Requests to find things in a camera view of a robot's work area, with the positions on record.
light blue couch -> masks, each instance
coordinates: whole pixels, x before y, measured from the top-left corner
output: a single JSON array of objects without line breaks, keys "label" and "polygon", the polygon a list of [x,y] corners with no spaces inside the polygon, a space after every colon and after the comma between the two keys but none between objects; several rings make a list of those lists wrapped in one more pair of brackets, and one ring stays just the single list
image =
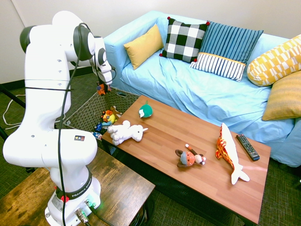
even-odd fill
[{"label": "light blue couch", "polygon": [[[160,57],[157,51],[136,70],[124,44],[145,34],[154,24],[160,30],[163,44],[167,37],[167,17],[187,23],[206,21],[151,11],[104,38],[107,58],[116,67],[112,86],[145,95],[169,106],[271,147],[271,158],[291,167],[301,165],[301,119],[262,121],[271,87],[252,84],[246,74],[241,82],[189,68],[189,63]],[[287,39],[262,34],[247,65],[257,56]]]}]

yellow patterned pillow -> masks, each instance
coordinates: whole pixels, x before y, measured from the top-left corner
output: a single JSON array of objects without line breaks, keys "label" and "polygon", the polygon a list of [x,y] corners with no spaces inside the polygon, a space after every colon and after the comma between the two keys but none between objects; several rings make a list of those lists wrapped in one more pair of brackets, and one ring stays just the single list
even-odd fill
[{"label": "yellow patterned pillow", "polygon": [[249,80],[257,86],[270,86],[301,70],[301,34],[254,59],[248,66]]},{"label": "yellow patterned pillow", "polygon": [[273,84],[262,120],[301,117],[301,71],[294,72]]}]

remote control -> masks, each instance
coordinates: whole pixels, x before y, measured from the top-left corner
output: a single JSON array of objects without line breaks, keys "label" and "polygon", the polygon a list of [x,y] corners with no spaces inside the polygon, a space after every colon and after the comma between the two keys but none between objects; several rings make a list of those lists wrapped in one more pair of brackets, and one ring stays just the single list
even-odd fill
[{"label": "remote control", "polygon": [[250,144],[250,142],[245,137],[245,135],[244,134],[238,134],[238,135],[236,135],[236,137],[239,140],[239,142],[242,144],[242,146],[244,147],[244,149],[246,150],[246,152],[249,154],[249,156],[251,157],[251,159],[253,161],[259,160],[260,157],[259,157],[258,153],[255,151],[255,149]]}]

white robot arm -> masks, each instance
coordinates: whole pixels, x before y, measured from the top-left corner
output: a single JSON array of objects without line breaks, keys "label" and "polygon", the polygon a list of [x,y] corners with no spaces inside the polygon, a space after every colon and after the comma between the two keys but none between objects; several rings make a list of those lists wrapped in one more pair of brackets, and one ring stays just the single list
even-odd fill
[{"label": "white robot arm", "polygon": [[[52,25],[25,28],[20,36],[25,56],[26,110],[20,127],[4,143],[7,162],[23,167],[50,167],[57,185],[48,202],[45,216],[51,226],[63,225],[62,184],[58,159],[58,129],[55,120],[61,115],[63,99],[70,80],[67,62],[80,60],[101,70],[101,78],[111,82],[111,67],[100,56],[105,55],[102,38],[95,38],[82,21],[71,12],[57,13]],[[64,112],[71,106],[68,92]],[[100,205],[100,183],[86,167],[95,157],[97,142],[90,132],[62,129],[60,138],[63,184],[66,192],[64,220],[67,226],[79,223],[75,211],[91,211],[89,199]]]}]

yellow textured pillow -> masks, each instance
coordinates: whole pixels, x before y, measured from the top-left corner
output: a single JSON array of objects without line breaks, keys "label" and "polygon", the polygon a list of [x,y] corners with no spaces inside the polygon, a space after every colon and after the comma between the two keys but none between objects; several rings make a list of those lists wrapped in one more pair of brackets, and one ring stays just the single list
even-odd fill
[{"label": "yellow textured pillow", "polygon": [[292,73],[273,84],[262,120],[301,117],[301,71]]},{"label": "yellow textured pillow", "polygon": [[248,66],[249,80],[257,86],[269,86],[301,70],[301,34],[254,59]]},{"label": "yellow textured pillow", "polygon": [[149,31],[139,38],[124,44],[127,54],[130,57],[134,70],[139,67],[147,58],[163,48],[163,42],[158,26],[155,24]]}]

